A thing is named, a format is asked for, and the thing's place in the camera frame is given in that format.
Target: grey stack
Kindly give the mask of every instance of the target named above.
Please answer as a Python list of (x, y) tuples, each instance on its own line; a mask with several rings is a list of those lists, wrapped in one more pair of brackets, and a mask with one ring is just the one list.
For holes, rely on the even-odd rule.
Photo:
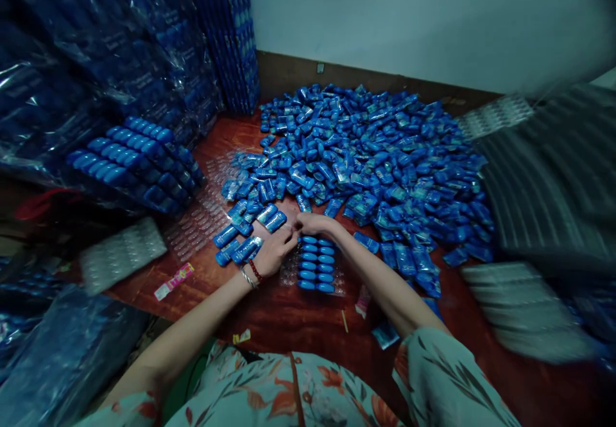
[(461, 274), (505, 348), (550, 364), (595, 355), (571, 312), (527, 263), (470, 266)]
[(577, 85), (474, 141), (504, 253), (560, 277), (613, 277), (615, 112), (613, 91)]

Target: brown wooden trim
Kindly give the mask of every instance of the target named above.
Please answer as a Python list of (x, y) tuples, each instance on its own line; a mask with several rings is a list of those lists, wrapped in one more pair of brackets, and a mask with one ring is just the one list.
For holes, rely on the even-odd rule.
[(257, 51), (257, 61), (263, 100), (280, 97), (285, 92), (293, 92), (299, 87), (313, 83), (321, 85), (334, 83), (343, 88), (355, 88), (362, 83), (372, 92), (407, 90), (410, 93), (418, 93), (422, 101), (426, 103), (443, 100), (447, 111), (454, 117), (458, 117), (502, 96), (494, 92), (456, 87), (446, 83), (430, 82), (340, 64), (325, 63), (323, 74), (317, 74), (317, 61), (267, 51)]

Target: right hand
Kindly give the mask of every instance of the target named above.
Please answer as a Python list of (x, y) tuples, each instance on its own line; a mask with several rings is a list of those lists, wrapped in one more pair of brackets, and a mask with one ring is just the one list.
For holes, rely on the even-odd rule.
[(331, 233), (336, 225), (339, 223), (328, 216), (302, 212), (297, 215), (294, 228), (307, 236), (316, 236), (321, 233)]

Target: floral sleeve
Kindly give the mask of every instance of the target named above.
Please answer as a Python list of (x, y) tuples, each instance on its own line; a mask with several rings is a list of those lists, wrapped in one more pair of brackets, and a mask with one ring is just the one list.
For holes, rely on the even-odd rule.
[(152, 392), (132, 394), (82, 419), (78, 427), (152, 427), (160, 423), (158, 402)]
[(400, 346), (393, 378), (419, 426), (520, 424), (460, 342), (421, 328)]

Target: forearm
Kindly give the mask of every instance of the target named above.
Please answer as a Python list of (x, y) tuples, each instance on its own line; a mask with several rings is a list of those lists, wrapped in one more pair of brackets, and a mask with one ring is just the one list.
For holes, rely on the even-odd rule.
[(446, 334), (443, 322), (395, 271), (369, 252), (339, 223), (326, 232), (338, 245), (402, 338), (422, 326)]
[(137, 358), (102, 406), (132, 393), (169, 387), (229, 311), (252, 290), (241, 272), (162, 333)]

